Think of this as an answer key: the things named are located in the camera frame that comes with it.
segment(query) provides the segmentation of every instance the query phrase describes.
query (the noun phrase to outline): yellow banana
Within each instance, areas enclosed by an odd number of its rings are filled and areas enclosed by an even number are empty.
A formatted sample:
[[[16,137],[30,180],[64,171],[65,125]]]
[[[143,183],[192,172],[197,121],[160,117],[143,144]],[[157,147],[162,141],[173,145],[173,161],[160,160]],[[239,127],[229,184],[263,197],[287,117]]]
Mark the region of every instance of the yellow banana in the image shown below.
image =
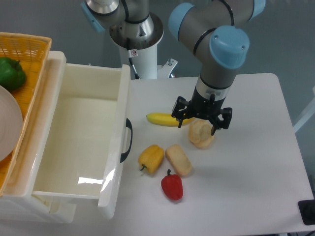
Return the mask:
[[[173,118],[169,113],[158,113],[153,112],[147,114],[147,119],[152,124],[163,125],[163,126],[178,126],[178,121]],[[183,125],[191,122],[194,118],[183,120]]]

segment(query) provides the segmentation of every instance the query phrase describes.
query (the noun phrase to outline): drawer handle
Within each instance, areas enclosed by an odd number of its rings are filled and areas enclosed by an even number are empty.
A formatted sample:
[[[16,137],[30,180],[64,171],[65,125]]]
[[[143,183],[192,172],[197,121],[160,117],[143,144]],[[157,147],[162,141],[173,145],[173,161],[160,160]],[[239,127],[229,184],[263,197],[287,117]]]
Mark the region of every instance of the drawer handle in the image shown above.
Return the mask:
[[[129,148],[126,152],[122,153],[122,155],[120,156],[120,163],[122,163],[123,161],[126,160],[126,158],[128,157],[130,150],[131,150],[131,145],[132,145],[132,135],[133,135],[133,131],[132,131],[132,125],[131,125],[131,121],[127,118],[126,119],[126,127],[129,128],[131,130],[131,138],[130,138],[130,145]]]

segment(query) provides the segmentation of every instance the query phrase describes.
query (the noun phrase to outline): bread roll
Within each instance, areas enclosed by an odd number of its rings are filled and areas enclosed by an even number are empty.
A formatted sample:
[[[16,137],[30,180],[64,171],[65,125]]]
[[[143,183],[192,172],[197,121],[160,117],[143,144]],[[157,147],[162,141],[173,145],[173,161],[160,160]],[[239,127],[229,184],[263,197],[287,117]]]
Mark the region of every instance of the bread roll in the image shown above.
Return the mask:
[[[207,120],[199,119],[189,126],[189,140],[197,148],[206,148],[210,145],[214,136],[211,136],[212,126]]]
[[[179,144],[174,144],[166,149],[165,156],[178,175],[186,176],[192,170],[192,165]]]

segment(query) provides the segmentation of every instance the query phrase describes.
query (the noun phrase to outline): wicker basket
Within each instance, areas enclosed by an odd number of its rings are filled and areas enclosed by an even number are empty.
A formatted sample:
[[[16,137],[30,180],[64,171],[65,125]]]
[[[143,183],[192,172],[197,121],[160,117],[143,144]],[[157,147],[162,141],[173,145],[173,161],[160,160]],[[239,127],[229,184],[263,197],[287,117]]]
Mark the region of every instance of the wicker basket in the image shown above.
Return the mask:
[[[3,191],[16,163],[51,42],[51,38],[47,37],[0,32],[0,57],[20,60],[20,65],[27,77],[25,84],[12,92],[12,95],[21,108],[23,125],[20,138],[14,150],[0,162],[0,196],[3,195]]]

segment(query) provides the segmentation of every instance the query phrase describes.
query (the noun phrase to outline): red bell pepper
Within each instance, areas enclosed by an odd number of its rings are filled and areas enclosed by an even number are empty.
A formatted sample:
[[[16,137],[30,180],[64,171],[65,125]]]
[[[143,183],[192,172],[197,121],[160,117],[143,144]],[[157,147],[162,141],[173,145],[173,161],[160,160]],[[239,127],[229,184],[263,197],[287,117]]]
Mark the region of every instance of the red bell pepper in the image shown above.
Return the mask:
[[[171,175],[171,170],[167,170],[167,176],[161,181],[165,195],[171,200],[180,200],[183,197],[183,184],[179,175]]]

